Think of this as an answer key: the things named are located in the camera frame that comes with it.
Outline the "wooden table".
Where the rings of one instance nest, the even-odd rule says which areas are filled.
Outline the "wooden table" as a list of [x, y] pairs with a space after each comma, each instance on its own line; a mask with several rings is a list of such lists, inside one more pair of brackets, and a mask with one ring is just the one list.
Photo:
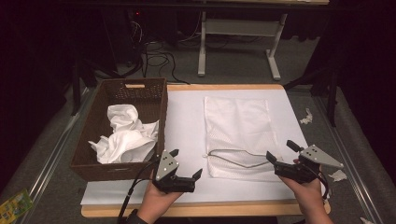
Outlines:
[[170, 85], [165, 124], [165, 147], [179, 149], [177, 173], [192, 175], [204, 169], [194, 193], [186, 193], [166, 212], [168, 217], [265, 217], [300, 213], [294, 195], [279, 179], [275, 182], [212, 178], [205, 155], [204, 98], [266, 99], [277, 136], [279, 154], [286, 162], [297, 157], [286, 146], [290, 139], [306, 147], [290, 100], [280, 85]]

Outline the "person's left hand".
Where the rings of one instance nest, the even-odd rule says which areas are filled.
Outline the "person's left hand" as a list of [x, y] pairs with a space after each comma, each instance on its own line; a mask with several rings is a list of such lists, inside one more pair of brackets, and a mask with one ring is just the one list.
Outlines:
[[147, 224], [154, 224], [181, 195], [182, 192], [164, 193], [149, 182], [137, 216]]

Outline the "black stand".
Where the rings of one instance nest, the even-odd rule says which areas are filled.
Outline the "black stand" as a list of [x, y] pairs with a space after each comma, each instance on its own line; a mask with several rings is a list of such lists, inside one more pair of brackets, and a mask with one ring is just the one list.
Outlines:
[[80, 81], [83, 81], [87, 88], [96, 87], [98, 81], [95, 72], [100, 71], [111, 78], [121, 78], [121, 75], [115, 71], [110, 71], [87, 59], [76, 59], [73, 66], [72, 88], [73, 88], [73, 112], [76, 115], [81, 108], [82, 93], [80, 90]]
[[327, 96], [326, 115], [330, 124], [335, 126], [335, 106], [338, 70], [330, 67], [319, 68], [287, 83], [283, 88], [288, 91], [298, 85], [311, 83], [310, 92], [313, 96]]

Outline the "brown woven basket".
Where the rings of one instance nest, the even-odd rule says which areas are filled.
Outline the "brown woven basket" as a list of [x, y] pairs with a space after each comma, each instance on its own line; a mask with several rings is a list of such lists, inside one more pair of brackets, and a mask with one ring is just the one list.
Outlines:
[[150, 176], [147, 163], [110, 163], [97, 161], [90, 142], [100, 136], [112, 134], [107, 108], [111, 105], [134, 105], [138, 117], [144, 123], [159, 123], [158, 141], [153, 148], [152, 159], [164, 150], [164, 128], [167, 111], [167, 85], [164, 78], [107, 79], [97, 87], [92, 104], [85, 118], [70, 168], [82, 179], [91, 181], [127, 180], [136, 175]]

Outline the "long crumpled paper scrap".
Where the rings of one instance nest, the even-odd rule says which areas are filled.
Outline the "long crumpled paper scrap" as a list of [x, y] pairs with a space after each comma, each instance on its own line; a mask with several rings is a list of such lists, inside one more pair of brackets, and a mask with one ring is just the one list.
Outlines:
[[305, 112], [306, 112], [306, 116], [303, 119], [300, 120], [301, 124], [308, 124], [308, 123], [311, 123], [313, 121], [313, 115], [312, 115], [310, 109], [307, 108], [305, 110]]

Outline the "white garment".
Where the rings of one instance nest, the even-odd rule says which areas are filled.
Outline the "white garment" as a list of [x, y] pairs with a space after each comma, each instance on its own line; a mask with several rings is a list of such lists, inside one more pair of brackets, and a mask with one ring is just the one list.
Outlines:
[[159, 121], [143, 123], [134, 105], [110, 105], [107, 118], [113, 134], [89, 141], [102, 164], [149, 161], [159, 137]]

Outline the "black wristwatch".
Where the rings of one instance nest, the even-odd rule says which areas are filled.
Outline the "black wristwatch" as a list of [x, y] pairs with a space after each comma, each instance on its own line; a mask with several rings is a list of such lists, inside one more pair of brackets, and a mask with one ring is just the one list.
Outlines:
[[134, 209], [126, 218], [124, 224], [148, 224], [144, 219], [137, 215], [138, 210]]

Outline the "white mesh laundry bag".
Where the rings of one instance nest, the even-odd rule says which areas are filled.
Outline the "white mesh laundry bag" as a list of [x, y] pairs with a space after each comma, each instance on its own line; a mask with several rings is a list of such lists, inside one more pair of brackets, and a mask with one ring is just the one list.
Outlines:
[[205, 144], [209, 174], [214, 178], [275, 182], [268, 152], [280, 159], [265, 99], [206, 96]]

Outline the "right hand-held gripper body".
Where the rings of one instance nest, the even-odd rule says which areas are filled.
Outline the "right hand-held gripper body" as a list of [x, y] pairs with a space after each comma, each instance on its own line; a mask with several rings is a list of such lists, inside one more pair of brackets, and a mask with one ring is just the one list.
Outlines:
[[274, 165], [275, 174], [292, 179], [300, 184], [309, 183], [319, 177], [320, 166], [327, 165], [341, 169], [344, 164], [312, 145], [298, 153], [298, 163], [287, 164], [280, 161]]

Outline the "green yellow packet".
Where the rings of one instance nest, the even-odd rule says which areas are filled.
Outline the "green yellow packet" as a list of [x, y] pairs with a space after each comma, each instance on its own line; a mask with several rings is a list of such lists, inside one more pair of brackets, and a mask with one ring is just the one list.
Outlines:
[[0, 224], [12, 224], [33, 207], [29, 193], [26, 189], [6, 200], [0, 205]]

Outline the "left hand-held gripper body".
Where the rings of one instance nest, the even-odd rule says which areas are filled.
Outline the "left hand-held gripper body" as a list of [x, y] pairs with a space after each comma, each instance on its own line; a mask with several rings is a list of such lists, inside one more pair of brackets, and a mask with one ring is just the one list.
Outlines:
[[177, 175], [179, 162], [176, 157], [170, 155], [170, 151], [164, 150], [154, 169], [152, 184], [160, 191], [169, 192], [194, 192], [195, 182], [192, 177], [180, 177]]

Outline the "white table sheet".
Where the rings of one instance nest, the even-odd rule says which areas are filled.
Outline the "white table sheet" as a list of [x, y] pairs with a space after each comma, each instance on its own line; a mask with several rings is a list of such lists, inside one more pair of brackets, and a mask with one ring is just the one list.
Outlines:
[[202, 173], [182, 203], [284, 201], [292, 191], [265, 158], [292, 162], [286, 143], [306, 142], [286, 92], [169, 91], [165, 147], [178, 149], [179, 175]]

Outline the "flat crumpled paper scrap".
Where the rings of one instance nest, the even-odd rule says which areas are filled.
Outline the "flat crumpled paper scrap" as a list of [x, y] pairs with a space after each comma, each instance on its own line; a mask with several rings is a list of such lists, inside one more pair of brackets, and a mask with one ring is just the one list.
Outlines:
[[342, 181], [342, 180], [346, 180], [347, 179], [347, 175], [342, 170], [337, 170], [336, 172], [334, 172], [333, 174], [330, 175], [330, 178], [334, 182], [339, 182], [339, 181]]

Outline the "white metal desk frame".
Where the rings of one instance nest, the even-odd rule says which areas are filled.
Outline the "white metal desk frame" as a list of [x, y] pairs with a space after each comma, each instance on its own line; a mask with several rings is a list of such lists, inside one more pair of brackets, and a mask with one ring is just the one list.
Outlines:
[[272, 37], [274, 39], [272, 47], [267, 49], [265, 54], [273, 79], [280, 80], [281, 75], [276, 64], [275, 54], [287, 17], [287, 14], [282, 14], [278, 21], [208, 19], [206, 17], [206, 13], [203, 12], [201, 18], [201, 37], [197, 75], [199, 77], [205, 76], [205, 42], [207, 35], [244, 35]]

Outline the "person's right hand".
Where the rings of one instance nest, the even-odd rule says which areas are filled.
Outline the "person's right hand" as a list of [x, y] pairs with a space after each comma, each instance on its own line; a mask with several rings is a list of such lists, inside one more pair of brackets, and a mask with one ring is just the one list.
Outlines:
[[326, 214], [322, 200], [321, 184], [318, 179], [303, 184], [282, 176], [280, 179], [292, 190], [301, 212], [306, 217]]

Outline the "metal floor rail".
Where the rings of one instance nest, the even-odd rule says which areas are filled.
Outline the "metal floor rail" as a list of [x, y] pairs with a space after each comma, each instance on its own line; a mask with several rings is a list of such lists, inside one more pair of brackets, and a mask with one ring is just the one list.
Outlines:
[[56, 142], [56, 145], [45, 160], [43, 168], [41, 169], [38, 177], [35, 179], [33, 186], [29, 190], [29, 196], [33, 203], [32, 208], [13, 224], [27, 224], [29, 222], [31, 215], [35, 211], [35, 207], [38, 205], [56, 167], [58, 166], [59, 160], [64, 154], [65, 143], [68, 140], [70, 133], [73, 131], [75, 124], [78, 122], [81, 110], [87, 104], [87, 100], [90, 98], [91, 94], [92, 90], [90, 90], [89, 88], [85, 88], [82, 91], [80, 109], [78, 109], [68, 119], [62, 133], [60, 134]]
[[324, 119], [326, 126], [331, 133], [331, 137], [335, 143], [338, 154], [341, 156], [342, 161], [344, 162], [344, 171], [346, 172], [347, 179], [353, 188], [355, 196], [360, 202], [364, 214], [369, 220], [373, 221], [374, 224], [384, 224], [382, 217], [379, 215], [378, 210], [375, 207], [369, 190], [362, 182], [361, 176], [358, 173], [354, 163], [350, 160], [350, 156], [347, 153], [346, 146], [344, 145], [339, 132], [337, 132], [336, 128], [329, 122], [325, 103], [320, 97], [314, 97], [313, 101], [318, 108], [320, 116]]

